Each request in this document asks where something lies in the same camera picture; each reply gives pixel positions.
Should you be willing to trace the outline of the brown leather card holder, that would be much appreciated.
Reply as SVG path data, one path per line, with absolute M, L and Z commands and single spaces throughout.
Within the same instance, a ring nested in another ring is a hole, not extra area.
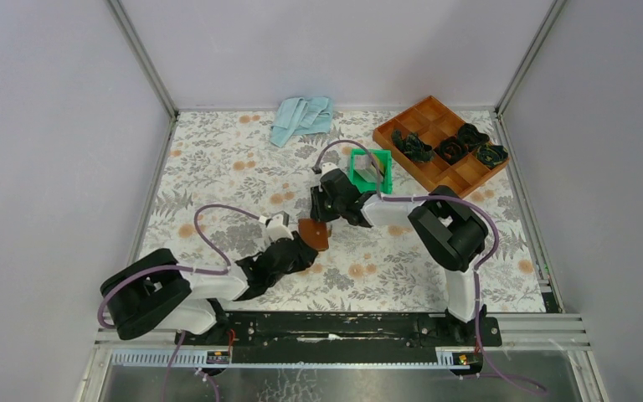
M 321 252 L 329 249 L 330 235 L 326 223 L 311 218 L 299 219 L 297 231 L 302 240 L 314 250 Z

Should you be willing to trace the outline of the silver credit card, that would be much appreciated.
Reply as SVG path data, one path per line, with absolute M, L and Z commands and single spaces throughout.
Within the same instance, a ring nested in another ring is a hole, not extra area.
M 373 158 L 368 155 L 356 155 L 353 161 L 353 171 L 360 178 L 369 183 L 375 183 L 378 180 L 378 170 L 373 164 Z

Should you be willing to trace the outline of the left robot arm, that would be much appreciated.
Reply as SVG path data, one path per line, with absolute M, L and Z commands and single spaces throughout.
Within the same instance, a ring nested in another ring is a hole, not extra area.
M 121 340 L 170 329 L 215 344 L 227 325 L 217 302 L 262 296 L 284 276 L 310 268 L 317 256 L 297 232 L 232 265 L 188 267 L 169 249 L 154 250 L 102 283 L 97 319 Z

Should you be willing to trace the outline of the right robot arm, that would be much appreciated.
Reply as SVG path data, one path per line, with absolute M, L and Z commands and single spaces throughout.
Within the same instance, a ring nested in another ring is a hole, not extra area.
M 337 165 L 314 167 L 318 184 L 311 188 L 310 217 L 351 226 L 411 228 L 432 259 L 445 271 L 449 289 L 446 311 L 448 337 L 466 345 L 480 333 L 476 319 L 482 309 L 477 278 L 470 264 L 485 249 L 489 229 L 478 213 L 449 187 L 440 185 L 422 196 L 392 196 L 362 192 Z

